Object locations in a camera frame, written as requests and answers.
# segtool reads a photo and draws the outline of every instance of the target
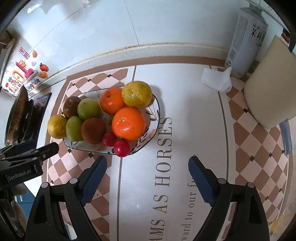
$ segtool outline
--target silver screw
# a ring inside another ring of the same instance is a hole
[[[248,183],[249,188],[253,188],[255,185],[253,183]]]
[[[75,184],[77,181],[78,181],[77,178],[72,178],[72,179],[70,180],[70,183],[71,183],[71,184]]]
[[[47,188],[47,187],[48,187],[48,183],[42,183],[42,184],[41,184],[41,187],[42,187],[42,188]]]
[[[218,182],[219,182],[220,184],[225,184],[225,183],[226,183],[226,180],[225,180],[224,178],[219,178],[219,179],[218,179]]]

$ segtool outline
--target fruit plate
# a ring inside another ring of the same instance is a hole
[[[103,94],[107,89],[85,92],[80,94],[78,97],[80,97],[81,99],[92,98],[95,101],[99,102],[100,95]],[[155,95],[152,96],[150,104],[147,107],[140,109],[140,111],[143,113],[145,117],[146,128],[144,134],[137,141],[129,142],[131,147],[131,152],[129,155],[132,155],[141,150],[149,141],[152,140],[152,138],[155,136],[158,130],[160,121],[160,108]],[[103,112],[101,116],[101,119],[106,124],[107,131],[112,131],[112,118],[113,116],[108,115],[105,112]],[[64,138],[63,141],[65,145],[71,149],[88,151],[99,154],[115,155],[113,148],[105,146],[103,142],[95,145],[89,144],[86,141],[72,142],[67,137]]]

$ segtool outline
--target yellow lemon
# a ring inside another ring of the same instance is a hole
[[[55,139],[66,137],[67,119],[62,115],[53,115],[47,123],[48,134]]]
[[[147,83],[132,81],[124,86],[121,96],[128,106],[140,109],[149,105],[152,100],[152,91]]]

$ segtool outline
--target beige cylinder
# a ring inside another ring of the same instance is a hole
[[[244,87],[247,105],[256,120],[272,128],[296,113],[296,57],[275,36]]]

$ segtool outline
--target barcode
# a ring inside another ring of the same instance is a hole
[[[236,54],[237,53],[235,52],[235,50],[232,49],[231,52],[230,52],[229,58],[233,61]]]

